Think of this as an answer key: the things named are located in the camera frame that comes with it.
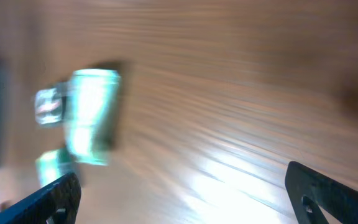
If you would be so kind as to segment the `teal candy pouch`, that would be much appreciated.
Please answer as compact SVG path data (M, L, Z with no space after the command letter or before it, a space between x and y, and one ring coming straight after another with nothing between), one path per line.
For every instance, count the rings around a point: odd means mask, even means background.
M115 70L76 70L67 83L65 143L77 162L106 166L112 146L121 76Z

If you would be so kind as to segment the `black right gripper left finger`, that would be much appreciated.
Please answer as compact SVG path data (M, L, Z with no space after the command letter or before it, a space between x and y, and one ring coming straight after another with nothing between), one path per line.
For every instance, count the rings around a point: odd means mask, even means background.
M75 224L81 185L69 172L0 212L0 224Z

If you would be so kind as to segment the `green white tissue pack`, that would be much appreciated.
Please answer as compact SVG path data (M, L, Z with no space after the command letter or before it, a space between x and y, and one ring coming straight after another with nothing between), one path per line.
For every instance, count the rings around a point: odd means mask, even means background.
M66 147L44 152L36 159L35 166L41 187L45 187L67 173L78 173L73 157Z

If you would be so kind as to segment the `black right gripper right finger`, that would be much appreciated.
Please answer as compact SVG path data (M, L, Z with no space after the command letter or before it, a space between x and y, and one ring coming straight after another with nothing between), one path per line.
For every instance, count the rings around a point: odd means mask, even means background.
M325 210L341 223L358 224L358 191L296 161L288 164L285 187L298 223L327 223Z

